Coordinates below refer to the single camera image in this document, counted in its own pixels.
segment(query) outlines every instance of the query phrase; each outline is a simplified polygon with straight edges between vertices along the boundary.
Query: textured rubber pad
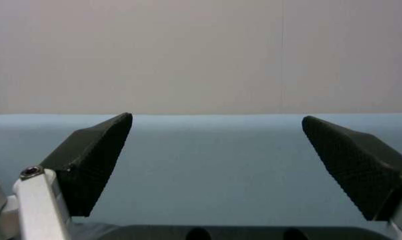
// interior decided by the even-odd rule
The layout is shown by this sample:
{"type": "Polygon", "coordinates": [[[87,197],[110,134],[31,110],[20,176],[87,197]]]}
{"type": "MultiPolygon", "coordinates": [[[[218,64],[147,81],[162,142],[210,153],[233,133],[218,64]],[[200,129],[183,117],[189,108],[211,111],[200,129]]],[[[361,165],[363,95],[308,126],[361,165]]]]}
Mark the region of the textured rubber pad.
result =
{"type": "Polygon", "coordinates": [[[112,174],[132,119],[131,114],[123,113],[79,129],[41,163],[57,173],[71,216],[89,216],[112,174]]]}
{"type": "Polygon", "coordinates": [[[307,116],[303,131],[367,220],[387,221],[402,197],[402,155],[375,136],[307,116]]]}

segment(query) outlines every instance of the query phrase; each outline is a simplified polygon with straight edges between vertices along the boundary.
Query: knurled grip surface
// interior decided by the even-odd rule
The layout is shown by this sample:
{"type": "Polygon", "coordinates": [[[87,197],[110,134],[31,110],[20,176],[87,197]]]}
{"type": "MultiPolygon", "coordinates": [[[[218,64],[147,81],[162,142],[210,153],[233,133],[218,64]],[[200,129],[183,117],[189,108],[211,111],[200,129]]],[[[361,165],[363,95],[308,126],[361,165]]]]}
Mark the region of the knurled grip surface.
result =
{"type": "Polygon", "coordinates": [[[367,220],[387,221],[402,197],[402,154],[367,133],[307,116],[303,131],[367,220]]]}

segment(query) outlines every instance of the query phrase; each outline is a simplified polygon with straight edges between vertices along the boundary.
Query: gray wall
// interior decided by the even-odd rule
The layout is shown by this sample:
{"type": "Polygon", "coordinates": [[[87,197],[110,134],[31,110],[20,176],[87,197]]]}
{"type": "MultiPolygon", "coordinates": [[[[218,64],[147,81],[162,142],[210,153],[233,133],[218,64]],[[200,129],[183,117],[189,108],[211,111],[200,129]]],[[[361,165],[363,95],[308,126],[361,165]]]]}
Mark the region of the gray wall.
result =
{"type": "Polygon", "coordinates": [[[0,0],[1,113],[402,112],[402,0],[0,0]]]}

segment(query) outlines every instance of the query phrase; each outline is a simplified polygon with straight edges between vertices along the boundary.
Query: white wall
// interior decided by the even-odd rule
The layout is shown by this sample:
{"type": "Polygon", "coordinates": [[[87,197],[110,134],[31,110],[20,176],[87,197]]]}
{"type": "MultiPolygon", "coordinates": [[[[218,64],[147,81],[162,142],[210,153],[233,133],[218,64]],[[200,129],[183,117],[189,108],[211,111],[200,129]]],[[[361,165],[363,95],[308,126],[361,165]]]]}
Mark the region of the white wall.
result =
{"type": "Polygon", "coordinates": [[[402,0],[0,0],[1,113],[402,112],[402,0]]]}

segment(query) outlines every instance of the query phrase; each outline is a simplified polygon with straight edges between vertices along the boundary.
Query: hole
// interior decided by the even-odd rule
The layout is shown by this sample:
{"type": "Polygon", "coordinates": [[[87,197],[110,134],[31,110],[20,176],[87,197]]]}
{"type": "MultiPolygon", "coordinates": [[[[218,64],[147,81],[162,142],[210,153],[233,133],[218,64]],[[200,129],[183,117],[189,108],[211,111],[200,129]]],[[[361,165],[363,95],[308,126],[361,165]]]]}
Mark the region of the hole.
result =
{"type": "Polygon", "coordinates": [[[211,240],[211,236],[207,230],[197,227],[187,233],[186,240],[211,240]]]}
{"type": "Polygon", "coordinates": [[[34,174],[34,173],[37,173],[38,170],[39,170],[39,169],[38,169],[37,167],[30,167],[30,168],[24,170],[23,173],[24,173],[25,175],[32,175],[32,174],[34,174]]]}
{"type": "Polygon", "coordinates": [[[284,232],[284,240],[309,240],[305,234],[297,228],[289,228],[284,232]]]}

